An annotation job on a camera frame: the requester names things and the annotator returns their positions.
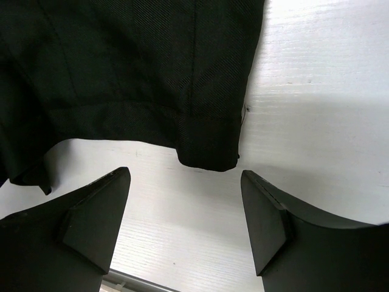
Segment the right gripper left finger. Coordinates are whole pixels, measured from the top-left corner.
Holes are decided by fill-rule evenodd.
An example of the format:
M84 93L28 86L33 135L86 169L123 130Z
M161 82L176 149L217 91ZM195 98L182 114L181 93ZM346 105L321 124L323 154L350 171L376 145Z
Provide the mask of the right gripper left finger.
M109 273L131 176L100 179L1 220L1 291L98 291Z

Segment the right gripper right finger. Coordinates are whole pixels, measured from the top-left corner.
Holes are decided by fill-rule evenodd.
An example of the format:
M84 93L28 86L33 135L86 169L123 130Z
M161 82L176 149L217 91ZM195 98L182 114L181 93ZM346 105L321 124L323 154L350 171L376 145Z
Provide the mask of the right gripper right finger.
M257 276L265 291L387 291L388 225L308 204L255 172L241 194Z

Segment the black pleated skirt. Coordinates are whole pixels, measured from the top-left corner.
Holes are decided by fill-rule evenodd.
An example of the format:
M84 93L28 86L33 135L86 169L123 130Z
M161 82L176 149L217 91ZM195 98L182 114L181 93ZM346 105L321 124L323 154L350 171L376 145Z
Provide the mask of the black pleated skirt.
M68 139L173 148L236 167L263 1L2 1L1 179L51 191Z

